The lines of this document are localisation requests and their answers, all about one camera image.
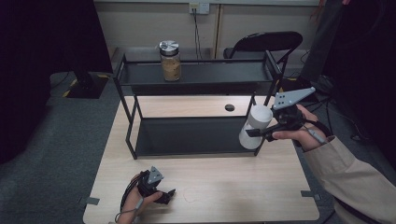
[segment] shelf rack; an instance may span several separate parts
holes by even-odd
[[[273,94],[281,72],[273,55],[266,51],[262,60],[186,60],[181,62],[181,78],[165,81],[160,61],[128,61],[125,54],[113,77],[129,121],[126,135],[134,159],[138,157],[173,158],[190,155],[251,155],[261,146],[246,150],[238,134],[244,126],[258,88],[268,90],[264,104]],[[134,97],[132,111],[122,87],[130,87]],[[156,95],[249,95],[247,113],[243,116],[165,117],[143,115],[139,96]],[[140,127],[135,148],[131,143],[134,116]]]

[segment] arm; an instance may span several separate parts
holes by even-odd
[[[143,199],[137,189],[137,186],[135,186],[128,194],[125,204],[122,207],[122,211],[119,213],[118,218],[116,217],[116,222],[120,224],[133,223],[135,217],[139,216],[149,204],[160,199],[162,195],[163,193],[158,191]]]
[[[318,120],[298,106],[307,119]],[[308,128],[324,137],[319,129]],[[322,145],[304,129],[273,133],[273,137],[299,141],[313,174],[334,197],[381,223],[396,222],[396,188],[373,166],[359,161],[338,138],[329,137]]]

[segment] black chair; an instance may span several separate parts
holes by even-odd
[[[285,54],[276,62],[278,65],[282,63],[282,68],[280,69],[281,78],[276,88],[276,91],[279,91],[289,55],[297,49],[302,42],[303,36],[293,31],[256,33],[240,39],[233,48],[225,49],[223,51],[223,57],[224,59],[260,59],[264,57],[264,52],[266,50],[271,52],[285,50]]]

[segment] sleeve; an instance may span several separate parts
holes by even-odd
[[[396,223],[396,188],[372,165],[358,160],[341,141],[305,152],[319,183],[331,195],[381,223]]]

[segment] wall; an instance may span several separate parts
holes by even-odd
[[[212,58],[222,58],[222,51],[245,35],[292,30],[301,33],[304,42],[291,56],[290,64],[302,66],[300,57],[310,48],[317,29],[314,20],[310,20],[317,1],[262,1],[260,5],[253,5],[257,0],[244,1],[244,5],[235,1],[211,4],[209,15],[197,15],[201,49],[209,49]],[[173,39],[180,47],[194,49],[195,22],[188,13],[189,4],[181,0],[167,2],[181,3],[96,0],[107,44],[154,49],[160,41]]]

